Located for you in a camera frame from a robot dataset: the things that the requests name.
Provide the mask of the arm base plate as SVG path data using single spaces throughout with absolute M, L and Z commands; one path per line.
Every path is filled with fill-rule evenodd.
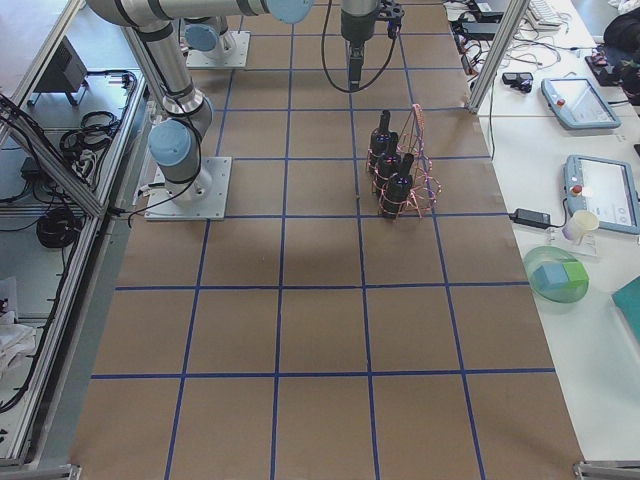
M 169 183 L 153 189 L 150 208 L 144 211 L 147 221 L 223 220 L 225 217 L 231 157 L 204 157 L 199 176 L 185 193 Z
M 186 65 L 192 70 L 244 69 L 247 65 L 250 32 L 215 30 L 193 26 L 185 33 L 189 46 Z

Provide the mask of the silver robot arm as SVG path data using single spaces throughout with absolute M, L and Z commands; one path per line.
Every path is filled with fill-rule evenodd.
M 187 18 L 184 39 L 190 49 L 210 58 L 223 58 L 236 48 L 225 16 Z
M 198 201 L 210 189 L 204 171 L 201 143 L 212 122 L 213 107 L 195 87 L 179 47 L 174 29 L 178 19 L 214 19 L 234 15 L 270 14 L 278 21 L 296 24 L 305 19 L 314 1 L 86 1 L 91 10 L 107 22 L 124 27 L 139 40 L 142 55 L 150 62 L 163 91 L 162 107 L 168 119 L 152 127 L 148 146 L 164 176 L 168 199 L 185 203 Z M 341 35 L 349 46 L 348 88 L 340 88 L 326 70 L 324 36 L 330 17 L 327 8 L 321 40 L 321 61 L 325 76 L 343 93 L 355 93 L 374 83 L 386 69 L 401 29 L 404 10 L 396 1 L 341 1 Z M 387 24 L 392 44 L 380 70 L 361 85 L 365 44 L 376 22 Z

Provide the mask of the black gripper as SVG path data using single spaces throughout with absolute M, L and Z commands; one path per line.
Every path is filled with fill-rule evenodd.
M 402 5 L 395 0 L 381 0 L 377 20 L 386 24 L 388 38 L 396 39 L 402 28 Z

